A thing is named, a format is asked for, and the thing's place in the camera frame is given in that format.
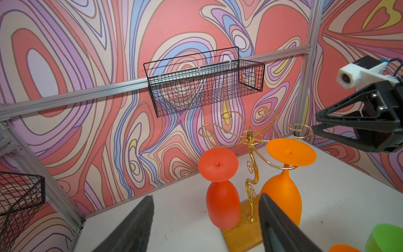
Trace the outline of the orange front wine glass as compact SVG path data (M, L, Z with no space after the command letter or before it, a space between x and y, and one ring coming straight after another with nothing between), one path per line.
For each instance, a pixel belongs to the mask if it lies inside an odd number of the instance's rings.
M274 139L266 145L267 152L275 160L282 162L282 172L270 178L262 187L261 195L266 194L281 208L296 226L300 225L302 198L292 181L289 171L313 164L317 155L307 144L293 139Z

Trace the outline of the green wine glass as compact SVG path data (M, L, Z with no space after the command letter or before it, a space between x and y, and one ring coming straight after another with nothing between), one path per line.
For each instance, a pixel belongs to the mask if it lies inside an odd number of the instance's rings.
M391 224L376 225L365 244L366 252L402 252L403 229Z

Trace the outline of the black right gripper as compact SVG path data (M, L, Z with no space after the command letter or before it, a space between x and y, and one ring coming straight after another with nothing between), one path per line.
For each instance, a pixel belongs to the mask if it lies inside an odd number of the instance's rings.
M394 153L403 148L403 84L386 81L371 84L316 114L321 124L315 135L371 153ZM355 137L330 133L340 126L354 128Z

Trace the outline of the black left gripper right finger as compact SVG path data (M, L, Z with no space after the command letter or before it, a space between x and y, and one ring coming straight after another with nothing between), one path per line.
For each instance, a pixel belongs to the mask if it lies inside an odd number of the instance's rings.
M258 212L266 252L321 251L267 194L260 195Z

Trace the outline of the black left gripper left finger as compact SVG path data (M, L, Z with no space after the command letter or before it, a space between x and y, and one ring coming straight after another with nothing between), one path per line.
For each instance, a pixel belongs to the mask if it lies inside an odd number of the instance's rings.
M95 252L145 252L154 216L154 200L145 196Z

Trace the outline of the orange wine glass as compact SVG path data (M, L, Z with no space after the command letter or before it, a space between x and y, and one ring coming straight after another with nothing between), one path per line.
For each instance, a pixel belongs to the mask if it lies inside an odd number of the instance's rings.
M261 195L266 194L281 208L296 226L300 225L302 198L292 181L289 171L313 164L317 155L307 144L293 139L274 139L266 145L267 152L275 160L282 162L282 172L270 178L262 187Z
M360 250L345 244L333 245L328 252L361 252Z

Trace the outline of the red wine glass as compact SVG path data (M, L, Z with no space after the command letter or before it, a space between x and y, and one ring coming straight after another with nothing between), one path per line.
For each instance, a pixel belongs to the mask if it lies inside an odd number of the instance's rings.
M208 216L223 230L233 228L240 219L239 193L230 181L238 168L237 156L225 148L206 151L198 163L201 176L211 182L206 194Z

